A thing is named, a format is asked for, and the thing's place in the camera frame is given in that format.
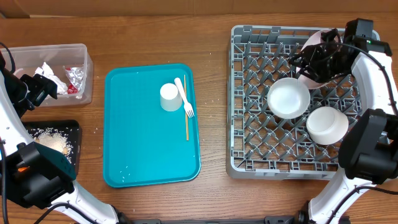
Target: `black container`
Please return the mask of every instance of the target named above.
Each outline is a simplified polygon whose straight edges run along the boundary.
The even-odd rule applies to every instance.
[[[78,174],[82,129],[77,121],[72,119],[63,121],[33,121],[23,122],[22,124],[33,138],[38,138],[40,136],[41,133],[38,133],[38,128],[44,130],[53,128],[51,134],[58,132],[66,137],[67,141],[70,142],[71,151],[68,155],[65,155],[65,157],[75,169],[76,175]]]

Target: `gray crate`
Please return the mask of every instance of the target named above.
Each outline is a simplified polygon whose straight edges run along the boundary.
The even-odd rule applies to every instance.
[[[312,34],[324,29],[233,27],[226,148],[226,171],[232,178],[330,180],[335,174],[341,141],[329,146],[314,143],[305,122],[313,110],[332,106],[347,115],[350,130],[361,113],[354,78],[348,75],[310,90],[310,106],[296,119],[280,119],[267,106],[269,87],[280,78],[296,77],[288,58],[299,53]],[[379,40],[376,31],[373,38]]]

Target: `wood grain surface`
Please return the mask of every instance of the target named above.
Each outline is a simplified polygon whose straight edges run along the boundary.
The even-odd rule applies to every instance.
[[[226,59],[231,29],[237,24],[344,27],[357,17],[373,19],[381,39],[398,52],[398,15],[388,13],[3,19],[0,41],[9,47],[75,43],[87,46],[95,65],[93,101],[85,106],[38,108],[27,113],[24,120],[75,119],[80,123],[83,145],[77,179],[95,197],[132,219],[263,218],[293,215],[327,182],[238,180],[225,172]],[[105,184],[102,175],[105,76],[117,67],[163,63],[185,63],[193,71],[201,171],[190,182],[113,189]],[[398,80],[398,57],[393,57],[393,74]],[[398,190],[398,182],[382,187]],[[348,210],[348,215],[353,223],[396,223],[397,200],[395,196],[368,192]],[[8,205],[11,223],[33,223],[44,212],[12,202]],[[71,222],[65,215],[53,212],[43,223]]]

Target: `white fork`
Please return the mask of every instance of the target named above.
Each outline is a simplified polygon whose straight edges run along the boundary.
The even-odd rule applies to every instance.
[[[194,117],[195,115],[193,114],[193,108],[190,103],[188,103],[187,97],[185,96],[184,93],[184,87],[182,86],[181,79],[180,78],[175,78],[174,83],[178,88],[178,91],[180,92],[180,95],[182,97],[182,100],[184,101],[184,110],[187,113],[189,118]]]

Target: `wooden stick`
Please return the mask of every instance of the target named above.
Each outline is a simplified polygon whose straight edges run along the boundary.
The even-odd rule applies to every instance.
[[[185,91],[185,96],[188,98],[188,96],[187,96],[187,80],[185,79],[185,75],[184,75],[184,91]],[[187,134],[187,141],[189,141],[188,115],[187,115],[187,113],[185,113],[185,132]]]

